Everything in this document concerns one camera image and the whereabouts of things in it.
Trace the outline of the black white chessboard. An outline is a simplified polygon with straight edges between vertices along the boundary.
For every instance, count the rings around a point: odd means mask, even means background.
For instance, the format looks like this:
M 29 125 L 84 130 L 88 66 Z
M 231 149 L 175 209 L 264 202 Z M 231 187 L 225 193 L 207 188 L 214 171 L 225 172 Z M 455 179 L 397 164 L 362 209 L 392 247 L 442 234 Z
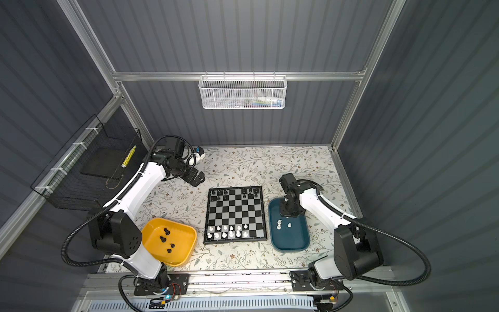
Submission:
M 209 189 L 203 234 L 205 245 L 267 239 L 261 186 Z

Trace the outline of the teal plastic tray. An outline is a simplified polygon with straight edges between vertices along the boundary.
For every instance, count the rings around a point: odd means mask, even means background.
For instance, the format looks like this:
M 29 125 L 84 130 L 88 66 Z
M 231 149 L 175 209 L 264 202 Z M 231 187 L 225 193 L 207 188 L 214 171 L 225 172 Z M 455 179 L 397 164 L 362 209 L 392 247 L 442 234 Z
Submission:
M 275 198 L 268 205 L 270 223 L 270 239 L 273 247 L 283 253 L 301 252 L 309 247 L 310 236 L 305 216 L 298 218 L 281 217 L 279 203 L 282 198 Z M 277 221 L 282 220 L 280 230 L 277 230 Z

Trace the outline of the yellow plastic tray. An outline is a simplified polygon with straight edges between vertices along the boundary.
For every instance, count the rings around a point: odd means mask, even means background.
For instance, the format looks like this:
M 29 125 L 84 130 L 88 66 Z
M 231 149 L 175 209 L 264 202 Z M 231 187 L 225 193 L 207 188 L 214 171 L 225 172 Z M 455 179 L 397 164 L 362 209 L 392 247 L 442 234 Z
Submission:
M 164 218 L 154 218 L 142 229 L 142 243 L 147 251 L 170 267 L 188 262 L 197 238 L 193 227 Z

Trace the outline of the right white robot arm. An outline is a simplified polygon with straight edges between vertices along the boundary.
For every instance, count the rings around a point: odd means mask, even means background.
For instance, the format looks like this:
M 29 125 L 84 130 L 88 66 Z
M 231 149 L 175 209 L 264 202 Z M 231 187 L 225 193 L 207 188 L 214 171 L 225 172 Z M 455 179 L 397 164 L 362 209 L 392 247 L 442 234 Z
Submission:
M 313 181 L 282 175 L 279 183 L 285 194 L 279 206 L 282 217 L 311 213 L 333 234 L 333 255 L 313 261 L 307 271 L 312 287 L 322 287 L 329 279 L 354 280 L 383 265 L 384 259 L 375 231 L 359 226 L 356 217 L 339 209 L 322 195 Z

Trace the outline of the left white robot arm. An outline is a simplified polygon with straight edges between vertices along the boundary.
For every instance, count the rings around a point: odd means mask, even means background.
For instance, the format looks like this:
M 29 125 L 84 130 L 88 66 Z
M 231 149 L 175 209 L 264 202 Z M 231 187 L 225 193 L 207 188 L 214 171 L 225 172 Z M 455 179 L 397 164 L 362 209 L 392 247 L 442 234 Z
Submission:
M 170 278 L 166 265 L 144 246 L 135 216 L 150 192 L 165 178 L 181 178 L 192 186 L 204 182 L 204 173 L 195 168 L 204 157 L 201 147 L 192 149 L 186 157 L 180 148 L 149 151 L 136 174 L 103 206 L 105 212 L 88 225 L 92 246 L 105 252 L 109 260 L 123 264 L 155 292 L 168 290 Z

